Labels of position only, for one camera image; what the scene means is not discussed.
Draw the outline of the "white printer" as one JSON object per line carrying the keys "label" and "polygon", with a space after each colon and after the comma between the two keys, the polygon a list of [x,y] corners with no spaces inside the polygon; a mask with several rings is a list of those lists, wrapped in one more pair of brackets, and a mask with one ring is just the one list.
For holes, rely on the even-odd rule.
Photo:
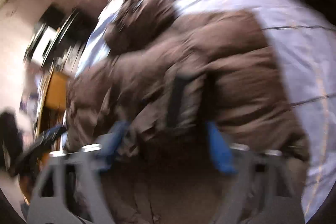
{"label": "white printer", "polygon": [[74,15],[76,15],[75,9],[70,14],[65,14],[55,5],[50,5],[34,25],[34,33],[25,51],[24,61],[27,63],[32,61],[37,65],[42,65],[47,51],[60,29]]}

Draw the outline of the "light blue bed sheet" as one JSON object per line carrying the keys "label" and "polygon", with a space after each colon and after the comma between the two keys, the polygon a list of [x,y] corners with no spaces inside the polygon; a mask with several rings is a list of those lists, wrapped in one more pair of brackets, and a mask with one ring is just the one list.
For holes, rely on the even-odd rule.
{"label": "light blue bed sheet", "polygon": [[[301,199],[304,223],[321,223],[335,187],[335,26],[301,0],[169,0],[177,15],[248,10],[277,57],[291,109],[306,133],[309,167]],[[77,71],[109,55],[106,26],[123,0],[110,0],[98,17]]]}

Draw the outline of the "orange wooden desk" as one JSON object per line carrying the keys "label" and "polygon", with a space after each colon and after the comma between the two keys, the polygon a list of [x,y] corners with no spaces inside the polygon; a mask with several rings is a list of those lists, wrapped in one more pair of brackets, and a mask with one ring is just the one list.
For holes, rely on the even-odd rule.
{"label": "orange wooden desk", "polygon": [[69,79],[68,75],[56,68],[42,71],[27,67],[19,109],[31,123],[33,140],[63,124]]}

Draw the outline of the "brown puffer jacket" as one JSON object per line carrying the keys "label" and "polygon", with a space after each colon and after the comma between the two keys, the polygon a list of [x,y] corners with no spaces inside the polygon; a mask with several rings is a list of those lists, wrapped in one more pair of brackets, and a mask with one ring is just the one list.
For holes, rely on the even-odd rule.
{"label": "brown puffer jacket", "polygon": [[102,176],[115,222],[216,222],[231,180],[210,161],[207,122],[255,152],[281,151],[302,195],[308,139],[252,12],[123,0],[104,39],[109,55],[68,85],[66,123],[71,151],[130,124]]}

